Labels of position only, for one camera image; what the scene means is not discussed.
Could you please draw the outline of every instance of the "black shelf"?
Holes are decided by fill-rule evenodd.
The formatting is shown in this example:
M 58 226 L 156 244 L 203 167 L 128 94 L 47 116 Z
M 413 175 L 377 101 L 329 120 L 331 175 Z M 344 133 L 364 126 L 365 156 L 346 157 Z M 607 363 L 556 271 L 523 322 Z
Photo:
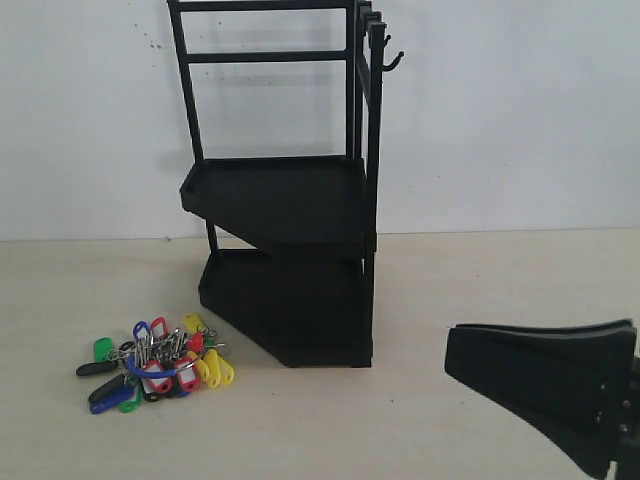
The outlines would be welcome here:
M 382 74 L 403 55 L 384 65 L 382 14 L 366 0 L 167 3 L 195 160 L 180 195 L 206 221 L 211 249 L 200 302 L 285 365 L 371 366 Z M 344 11 L 343 50 L 189 53 L 182 26 L 184 12 L 324 9 Z M 204 157 L 192 64 L 303 61 L 344 64 L 342 155 Z M 256 249 L 220 250 L 216 226 Z
M 344 157 L 205 160 L 182 205 L 271 255 L 362 258 L 364 180 Z
M 359 260 L 274 260 L 220 250 L 198 287 L 202 304 L 289 367 L 371 365 Z

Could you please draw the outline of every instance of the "white wall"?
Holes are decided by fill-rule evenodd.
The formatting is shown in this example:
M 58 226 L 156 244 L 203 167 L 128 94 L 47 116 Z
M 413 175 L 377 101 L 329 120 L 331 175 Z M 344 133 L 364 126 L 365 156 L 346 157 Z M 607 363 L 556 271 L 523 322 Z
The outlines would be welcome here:
M 0 239 L 201 234 L 177 193 L 192 159 L 164 1 L 2 3 Z M 385 81 L 381 231 L 640 225 L 640 2 L 375 5 L 388 59 L 407 52 Z M 330 12 L 264 15 L 185 26 L 196 50 L 342 32 Z M 336 66 L 194 82 L 210 155 L 340 151 Z

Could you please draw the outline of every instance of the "metal frame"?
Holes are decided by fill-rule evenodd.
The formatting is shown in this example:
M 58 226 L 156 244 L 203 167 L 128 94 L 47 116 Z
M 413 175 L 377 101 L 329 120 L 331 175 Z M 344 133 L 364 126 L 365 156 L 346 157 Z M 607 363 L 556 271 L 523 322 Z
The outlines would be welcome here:
M 196 102 L 191 81 L 191 64 L 250 62 L 316 62 L 344 61 L 345 81 L 345 157 L 347 161 L 363 162 L 365 207 L 364 338 L 371 338 L 375 252 L 377 245 L 377 196 L 380 164 L 380 122 L 382 108 L 382 74 L 397 66 L 403 53 L 389 65 L 384 65 L 386 24 L 382 15 L 374 12 L 370 1 L 363 0 L 234 0 L 180 1 L 167 0 L 180 69 L 182 91 L 186 105 L 191 144 L 196 164 L 204 161 L 204 152 Z M 344 9 L 346 43 L 344 50 L 244 53 L 189 53 L 185 43 L 182 14 L 185 12 L 246 12 L 274 10 Z M 364 40 L 368 38 L 371 56 L 364 56 Z M 363 107 L 369 108 L 366 160 L 362 159 Z M 207 222 L 207 234 L 212 255 L 219 255 L 213 224 Z

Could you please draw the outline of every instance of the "plastic shelf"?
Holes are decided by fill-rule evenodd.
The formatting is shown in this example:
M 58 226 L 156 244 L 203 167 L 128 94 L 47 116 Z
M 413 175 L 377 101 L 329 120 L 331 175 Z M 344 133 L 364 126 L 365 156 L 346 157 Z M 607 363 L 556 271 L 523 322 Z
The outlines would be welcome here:
M 198 288 L 203 306 L 286 366 L 371 366 L 359 260 L 283 262 L 219 250 Z
M 182 206 L 271 255 L 362 258 L 363 181 L 342 157 L 205 160 Z

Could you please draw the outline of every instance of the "beige floor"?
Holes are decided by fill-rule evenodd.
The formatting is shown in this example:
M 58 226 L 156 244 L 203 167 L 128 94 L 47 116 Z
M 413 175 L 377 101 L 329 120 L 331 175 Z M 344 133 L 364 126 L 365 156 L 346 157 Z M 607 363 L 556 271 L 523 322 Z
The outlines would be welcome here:
M 198 305 L 206 254 L 200 240 L 0 244 L 0 478 L 585 478 L 443 373 L 447 328 L 639 317 L 640 231 L 383 236 L 370 370 L 280 367 Z M 192 310 L 231 344 L 236 382 L 90 415 L 104 377 L 74 370 L 93 340 Z

